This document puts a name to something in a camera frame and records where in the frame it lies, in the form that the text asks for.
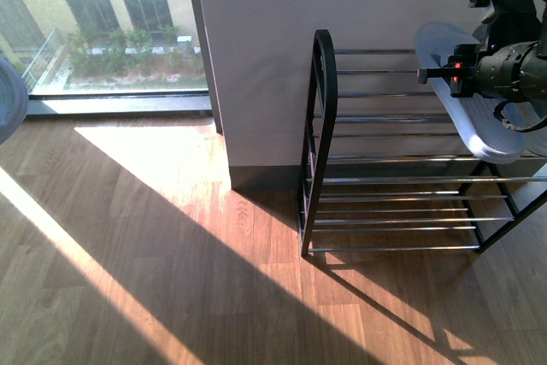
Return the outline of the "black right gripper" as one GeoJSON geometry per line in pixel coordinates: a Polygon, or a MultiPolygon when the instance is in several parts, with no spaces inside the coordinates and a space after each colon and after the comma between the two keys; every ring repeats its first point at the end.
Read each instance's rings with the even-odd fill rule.
{"type": "Polygon", "coordinates": [[[546,57],[538,54],[537,42],[509,44],[492,54],[478,44],[459,44],[448,64],[449,68],[419,68],[418,83],[451,77],[452,97],[546,99],[546,57]],[[453,68],[459,70],[454,76],[453,68]]]}

